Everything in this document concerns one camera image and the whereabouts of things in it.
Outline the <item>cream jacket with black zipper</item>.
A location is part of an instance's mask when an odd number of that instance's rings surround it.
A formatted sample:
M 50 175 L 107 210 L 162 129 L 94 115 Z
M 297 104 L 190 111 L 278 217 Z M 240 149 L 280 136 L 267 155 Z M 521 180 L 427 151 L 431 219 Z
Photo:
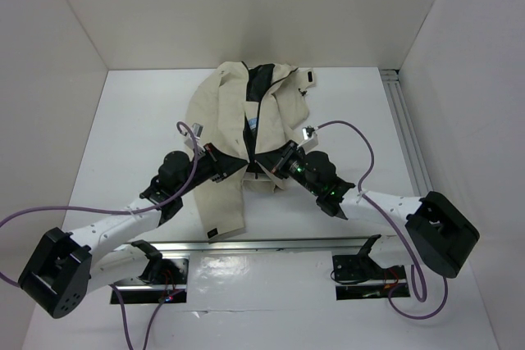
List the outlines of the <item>cream jacket with black zipper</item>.
M 257 166 L 255 157 L 302 141 L 299 125 L 309 115 L 306 93 L 316 83 L 313 70 L 287 64 L 249 68 L 227 61 L 202 82 L 189 101 L 185 120 L 203 127 L 202 144 L 244 164 L 220 183 L 207 181 L 194 190 L 208 239 L 241 231 L 244 191 L 273 193 L 285 183 Z

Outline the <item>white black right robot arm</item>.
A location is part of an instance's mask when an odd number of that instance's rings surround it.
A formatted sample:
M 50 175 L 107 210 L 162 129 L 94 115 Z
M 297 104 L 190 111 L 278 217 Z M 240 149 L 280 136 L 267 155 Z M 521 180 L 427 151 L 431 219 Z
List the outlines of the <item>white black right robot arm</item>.
M 306 153 L 293 141 L 256 154 L 255 161 L 271 175 L 291 178 L 307 189 L 328 216 L 381 225 L 394 222 L 397 236 L 405 237 L 418 261 L 447 279 L 458 276 L 480 238 L 475 226 L 442 193 L 401 197 L 360 192 L 355 184 L 336 174 L 336 166 L 326 153 Z

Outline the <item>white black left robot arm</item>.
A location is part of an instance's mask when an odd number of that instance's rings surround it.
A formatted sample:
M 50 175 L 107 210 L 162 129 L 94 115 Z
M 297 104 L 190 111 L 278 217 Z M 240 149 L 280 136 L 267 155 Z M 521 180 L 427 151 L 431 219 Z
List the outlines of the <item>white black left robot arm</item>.
M 46 232 L 18 279 L 21 289 L 59 319 L 88 293 L 120 280 L 160 284 L 171 265 L 139 235 L 167 223 L 183 207 L 184 194 L 207 180 L 221 181 L 247 163 L 210 143 L 195 157 L 168 153 L 150 185 L 123 214 L 69 232 Z

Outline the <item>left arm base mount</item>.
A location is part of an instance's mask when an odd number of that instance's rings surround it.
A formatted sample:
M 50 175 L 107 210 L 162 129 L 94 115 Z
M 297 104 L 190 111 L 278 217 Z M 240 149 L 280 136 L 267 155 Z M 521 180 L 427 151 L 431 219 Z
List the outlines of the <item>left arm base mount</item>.
M 143 240 L 130 245 L 144 254 L 146 266 L 140 275 L 114 284 L 124 304 L 186 303 L 189 259 L 164 257 L 152 244 Z

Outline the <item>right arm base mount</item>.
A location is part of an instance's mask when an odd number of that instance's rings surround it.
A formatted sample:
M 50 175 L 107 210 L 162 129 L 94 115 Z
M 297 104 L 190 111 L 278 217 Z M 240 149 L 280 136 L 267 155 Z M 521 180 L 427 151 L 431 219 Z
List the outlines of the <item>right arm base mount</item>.
M 336 300 L 408 298 L 406 270 L 402 266 L 381 268 L 369 254 L 379 235 L 374 235 L 355 254 L 332 256 L 331 280 L 336 285 Z

